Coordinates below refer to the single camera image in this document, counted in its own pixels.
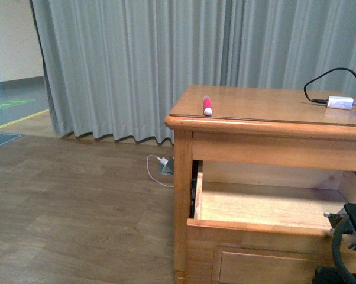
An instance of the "tiled floor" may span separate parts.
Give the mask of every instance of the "tiled floor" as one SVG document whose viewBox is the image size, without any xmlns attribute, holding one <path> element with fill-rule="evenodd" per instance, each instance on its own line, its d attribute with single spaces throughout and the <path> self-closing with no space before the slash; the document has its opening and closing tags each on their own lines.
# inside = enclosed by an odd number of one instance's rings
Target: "tiled floor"
<svg viewBox="0 0 356 284">
<path fill-rule="evenodd" d="M 15 99 L 29 99 L 31 102 L 0 109 L 0 125 L 27 117 L 48 109 L 48 98 L 44 84 L 0 89 L 0 104 Z"/>
</svg>

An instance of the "green floor marking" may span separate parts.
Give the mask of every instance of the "green floor marking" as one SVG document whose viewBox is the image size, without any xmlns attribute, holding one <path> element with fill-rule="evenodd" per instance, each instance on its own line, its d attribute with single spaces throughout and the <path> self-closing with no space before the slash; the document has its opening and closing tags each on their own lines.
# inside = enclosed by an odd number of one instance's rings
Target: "green floor marking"
<svg viewBox="0 0 356 284">
<path fill-rule="evenodd" d="M 0 110 L 14 107 L 16 105 L 26 104 L 27 102 L 34 102 L 34 99 L 12 99 L 10 101 L 0 102 Z"/>
</svg>

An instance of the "desk top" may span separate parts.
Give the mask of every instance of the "desk top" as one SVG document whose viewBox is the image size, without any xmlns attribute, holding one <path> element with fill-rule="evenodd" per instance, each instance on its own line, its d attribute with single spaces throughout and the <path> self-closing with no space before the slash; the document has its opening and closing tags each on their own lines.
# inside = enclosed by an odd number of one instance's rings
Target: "desk top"
<svg viewBox="0 0 356 284">
<path fill-rule="evenodd" d="M 331 91 L 308 91 L 308 94 L 316 99 L 342 96 Z M 211 99 L 211 117 L 203 115 L 205 95 Z M 302 90 L 189 86 L 165 122 L 172 129 L 183 130 L 238 133 L 253 126 L 260 132 L 263 126 L 264 130 L 278 131 L 276 134 L 283 128 L 288 133 L 289 127 L 294 132 L 316 129 L 322 137 L 335 131 L 339 136 L 356 136 L 356 107 L 345 110 L 314 104 L 305 98 Z"/>
</svg>

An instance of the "white wall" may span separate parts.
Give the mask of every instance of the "white wall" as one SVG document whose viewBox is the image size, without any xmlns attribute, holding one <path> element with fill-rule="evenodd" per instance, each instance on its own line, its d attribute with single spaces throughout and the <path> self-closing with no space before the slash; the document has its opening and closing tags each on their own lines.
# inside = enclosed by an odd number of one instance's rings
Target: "white wall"
<svg viewBox="0 0 356 284">
<path fill-rule="evenodd" d="M 43 76 L 29 0 L 0 0 L 0 82 Z"/>
</svg>

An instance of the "black cable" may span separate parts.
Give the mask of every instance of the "black cable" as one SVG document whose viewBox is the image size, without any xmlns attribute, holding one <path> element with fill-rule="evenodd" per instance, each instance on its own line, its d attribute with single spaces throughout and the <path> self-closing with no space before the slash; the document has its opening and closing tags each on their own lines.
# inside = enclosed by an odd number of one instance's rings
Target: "black cable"
<svg viewBox="0 0 356 284">
<path fill-rule="evenodd" d="M 308 101 L 310 101 L 310 102 L 316 102 L 317 104 L 327 104 L 327 103 L 328 103 L 328 100 L 327 100 L 327 99 L 310 99 L 310 98 L 308 97 L 308 94 L 307 94 L 307 86 L 308 86 L 309 84 L 313 83 L 314 81 L 320 79 L 322 76 L 325 76 L 326 74 L 333 72 L 334 70 L 346 70 L 346 71 L 351 72 L 351 73 L 354 75 L 354 77 L 356 77 L 356 73 L 355 73 L 353 70 L 349 69 L 349 68 L 338 67 L 338 68 L 334 68 L 334 69 L 332 69 L 332 70 L 329 70 L 328 72 L 325 72 L 324 74 L 320 75 L 319 77 L 314 78 L 314 80 L 309 81 L 309 82 L 304 86 L 304 94 L 306 95 L 306 98 L 308 99 Z"/>
<path fill-rule="evenodd" d="M 349 272 L 346 268 L 344 263 L 342 262 L 340 246 L 342 235 L 348 225 L 349 216 L 343 217 L 340 222 L 337 224 L 333 239 L 332 239 L 332 255 L 333 255 L 333 262 L 337 269 L 338 274 L 347 284 L 356 284 L 356 278 Z"/>
</svg>

